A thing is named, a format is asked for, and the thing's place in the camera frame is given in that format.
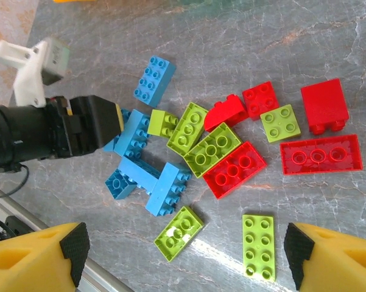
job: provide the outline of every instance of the blue 2x4 brick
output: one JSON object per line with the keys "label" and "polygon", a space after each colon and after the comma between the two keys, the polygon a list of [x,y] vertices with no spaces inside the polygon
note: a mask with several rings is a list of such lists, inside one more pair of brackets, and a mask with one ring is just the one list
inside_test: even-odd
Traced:
{"label": "blue 2x4 brick", "polygon": [[147,145],[147,134],[150,117],[140,111],[133,110],[124,131],[114,146],[114,152],[120,156],[140,158],[142,149]]}
{"label": "blue 2x4 brick", "polygon": [[185,184],[191,177],[186,167],[167,162],[146,204],[146,210],[154,216],[172,214],[180,200],[180,193],[185,190]]}
{"label": "blue 2x4 brick", "polygon": [[175,71],[176,66],[171,62],[152,56],[134,90],[134,97],[147,105],[157,107]]}
{"label": "blue 2x4 brick", "polygon": [[[127,109],[122,108],[121,109],[121,113],[122,113],[122,116],[123,116],[124,125],[126,126],[126,123],[128,121],[128,118],[130,117],[130,115],[131,115],[132,112],[131,111],[128,111]],[[103,150],[105,152],[113,152],[114,151],[114,148],[115,148],[115,145],[118,142],[120,136],[121,135],[117,135],[114,139],[112,139],[109,143],[107,143],[103,147]]]}
{"label": "blue 2x4 brick", "polygon": [[157,169],[140,159],[122,157],[118,169],[129,177],[129,181],[136,183],[137,187],[143,187],[148,195],[153,192],[160,177],[160,172]]}
{"label": "blue 2x4 brick", "polygon": [[105,185],[116,200],[127,198],[136,187],[136,183],[130,182],[118,169],[105,181]]}

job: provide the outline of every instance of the lego duplo brick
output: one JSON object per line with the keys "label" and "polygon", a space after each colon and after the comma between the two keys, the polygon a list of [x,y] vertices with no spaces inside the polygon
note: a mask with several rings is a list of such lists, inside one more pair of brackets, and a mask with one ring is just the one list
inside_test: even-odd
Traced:
{"label": "lego duplo brick", "polygon": [[[123,123],[124,125],[126,125],[127,121],[128,121],[128,118],[130,117],[131,115],[131,111],[128,111],[127,109],[121,109],[121,113],[122,113],[122,117],[123,117]],[[116,143],[118,143],[118,140],[119,140],[119,137],[121,135],[117,135],[114,139],[112,139],[109,143],[107,143],[104,147],[103,147],[103,150],[105,152],[113,152],[114,151],[114,148],[115,148],[115,145]]]}
{"label": "lego duplo brick", "polygon": [[244,269],[247,277],[276,280],[275,233],[272,216],[243,215]]}
{"label": "lego duplo brick", "polygon": [[300,135],[297,118],[291,105],[284,105],[262,114],[261,121],[270,143]]}
{"label": "lego duplo brick", "polygon": [[280,154],[285,175],[363,169],[355,134],[281,143]]}
{"label": "lego duplo brick", "polygon": [[149,135],[170,138],[177,126],[178,118],[168,113],[167,111],[160,111],[153,109],[150,116],[150,124],[147,133]]}
{"label": "lego duplo brick", "polygon": [[214,107],[208,111],[205,118],[205,130],[211,132],[223,122],[229,127],[233,127],[248,117],[242,101],[235,94],[231,94],[226,101],[216,102]]}
{"label": "lego duplo brick", "polygon": [[172,214],[191,176],[186,167],[167,162],[146,204],[146,210],[154,216]]}
{"label": "lego duplo brick", "polygon": [[279,107],[275,90],[270,81],[245,90],[242,93],[248,115],[252,120],[260,119],[260,115]]}
{"label": "lego duplo brick", "polygon": [[141,159],[122,157],[118,170],[150,195],[160,177],[160,172]]}
{"label": "lego duplo brick", "polygon": [[128,180],[128,177],[123,175],[119,169],[105,181],[105,185],[116,200],[123,200],[136,188],[136,183]]}
{"label": "lego duplo brick", "polygon": [[255,176],[266,166],[267,163],[252,144],[244,142],[206,172],[203,178],[219,200]]}
{"label": "lego duplo brick", "polygon": [[196,144],[204,132],[204,121],[208,111],[190,102],[178,121],[167,146],[177,154],[184,156]]}
{"label": "lego duplo brick", "polygon": [[349,119],[340,79],[300,89],[310,132],[320,135],[325,130],[340,131]]}
{"label": "lego duplo brick", "polygon": [[184,160],[197,178],[241,145],[241,140],[225,123],[220,124],[186,155]]}
{"label": "lego duplo brick", "polygon": [[366,292],[366,239],[290,223],[284,251],[298,291]]}
{"label": "lego duplo brick", "polygon": [[120,156],[140,158],[142,149],[147,145],[147,134],[150,117],[140,111],[133,110],[124,131],[121,133],[114,147],[114,152]]}
{"label": "lego duplo brick", "polygon": [[157,107],[175,70],[176,66],[171,62],[152,56],[134,90],[134,97],[147,105]]}
{"label": "lego duplo brick", "polygon": [[175,218],[154,240],[154,244],[171,262],[203,228],[203,221],[188,206],[184,206]]}

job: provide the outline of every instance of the lime green lego brick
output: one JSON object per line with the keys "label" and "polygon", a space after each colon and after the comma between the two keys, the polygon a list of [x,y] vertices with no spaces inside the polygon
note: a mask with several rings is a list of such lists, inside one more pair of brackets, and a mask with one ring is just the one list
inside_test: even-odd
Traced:
{"label": "lime green lego brick", "polygon": [[300,129],[291,105],[260,115],[268,142],[276,142],[300,135]]}
{"label": "lime green lego brick", "polygon": [[167,111],[153,109],[147,133],[154,136],[170,138],[178,123],[177,116]]}
{"label": "lime green lego brick", "polygon": [[226,123],[221,123],[206,138],[184,155],[184,160],[197,178],[242,144]]}
{"label": "lime green lego brick", "polygon": [[203,221],[190,207],[184,206],[154,240],[154,244],[171,262],[201,228]]}
{"label": "lime green lego brick", "polygon": [[184,157],[202,135],[207,113],[208,110],[190,102],[166,145]]}
{"label": "lime green lego brick", "polygon": [[275,233],[272,216],[243,215],[244,274],[247,277],[276,280]]}

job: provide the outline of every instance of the black cable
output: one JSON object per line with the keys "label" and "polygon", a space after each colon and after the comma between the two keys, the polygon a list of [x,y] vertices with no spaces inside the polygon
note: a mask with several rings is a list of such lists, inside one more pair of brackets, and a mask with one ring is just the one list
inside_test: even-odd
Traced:
{"label": "black cable", "polygon": [[0,227],[2,228],[2,231],[0,232],[0,241],[16,237],[15,232],[12,229],[10,229],[7,225],[5,225],[5,223],[1,220],[0,220]]}
{"label": "black cable", "polygon": [[18,185],[16,188],[14,188],[13,190],[11,190],[10,192],[6,193],[3,196],[0,196],[0,199],[2,198],[7,198],[10,195],[13,195],[14,193],[16,193],[17,191],[19,191],[22,187],[24,187],[24,185],[26,184],[27,180],[29,179],[30,176],[30,170],[27,166],[25,166],[24,164],[21,164],[20,167],[22,169],[26,169],[26,176],[24,177],[24,179],[22,180],[22,182],[20,183],[20,185]]}

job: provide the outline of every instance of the gray countertop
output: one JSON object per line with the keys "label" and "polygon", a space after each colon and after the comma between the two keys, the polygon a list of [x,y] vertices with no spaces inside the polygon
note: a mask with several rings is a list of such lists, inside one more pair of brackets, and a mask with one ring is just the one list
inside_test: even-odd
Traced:
{"label": "gray countertop", "polygon": [[[177,209],[190,205],[205,227],[173,262],[153,244],[172,216],[151,216],[147,195],[135,190],[114,201],[104,181],[119,156],[104,153],[61,161],[32,161],[27,186],[14,199],[47,224],[84,221],[90,256],[135,291],[294,291],[283,250],[289,222],[307,222],[366,238],[366,1],[342,0],[98,0],[56,4],[41,0],[29,45],[54,35],[71,47],[71,72],[48,97],[96,94],[150,114],[132,97],[151,55],[177,71],[159,105],[181,116],[196,102],[210,108],[229,94],[271,80],[281,105],[291,103],[308,131],[300,88],[340,77],[350,120],[336,134],[357,133],[364,170],[283,176],[278,143],[260,121],[234,129],[268,167],[217,201],[202,179],[188,182]],[[151,137],[143,159],[158,169],[181,162],[166,140]],[[8,190],[21,175],[0,176]],[[276,283],[242,274],[242,214],[273,214]]]}

